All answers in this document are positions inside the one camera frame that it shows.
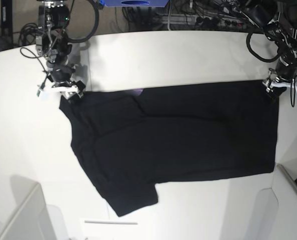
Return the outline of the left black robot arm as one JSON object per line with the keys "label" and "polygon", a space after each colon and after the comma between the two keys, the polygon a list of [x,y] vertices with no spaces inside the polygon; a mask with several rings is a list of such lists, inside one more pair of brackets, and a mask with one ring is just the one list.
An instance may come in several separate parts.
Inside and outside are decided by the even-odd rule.
{"label": "left black robot arm", "polygon": [[[229,0],[228,3],[254,25],[246,37],[249,53],[263,63],[276,62],[275,68],[269,68],[268,77],[262,81],[266,93],[275,100],[289,88],[290,103],[294,107],[297,97],[297,29],[281,16],[274,0]],[[252,49],[251,38],[255,30],[261,30],[276,44],[276,56],[264,58]]]}

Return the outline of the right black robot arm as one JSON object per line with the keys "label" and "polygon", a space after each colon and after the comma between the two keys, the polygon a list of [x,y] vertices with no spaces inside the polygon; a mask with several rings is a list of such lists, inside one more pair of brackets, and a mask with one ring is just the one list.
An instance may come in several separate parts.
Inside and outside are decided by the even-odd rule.
{"label": "right black robot arm", "polygon": [[45,59],[45,79],[37,86],[37,96],[45,99],[61,95],[76,102],[91,89],[88,48],[89,39],[99,25],[98,3],[89,1],[94,11],[92,29],[83,38],[71,38],[68,26],[73,8],[63,0],[43,0],[38,9],[34,59]]}

